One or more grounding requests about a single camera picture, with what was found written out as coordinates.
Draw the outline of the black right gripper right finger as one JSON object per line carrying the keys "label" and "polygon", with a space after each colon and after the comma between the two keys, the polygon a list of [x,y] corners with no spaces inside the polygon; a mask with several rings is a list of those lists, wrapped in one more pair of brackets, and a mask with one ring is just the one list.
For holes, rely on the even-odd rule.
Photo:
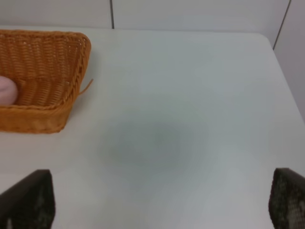
{"label": "black right gripper right finger", "polygon": [[268,203],[275,229],[305,227],[305,178],[289,168],[276,168]]}

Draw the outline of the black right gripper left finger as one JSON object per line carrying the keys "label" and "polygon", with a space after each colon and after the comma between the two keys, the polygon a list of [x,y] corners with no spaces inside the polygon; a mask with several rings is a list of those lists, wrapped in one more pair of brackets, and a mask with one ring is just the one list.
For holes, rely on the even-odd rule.
{"label": "black right gripper left finger", "polygon": [[2,229],[50,229],[55,196],[50,170],[39,169],[0,195]]}

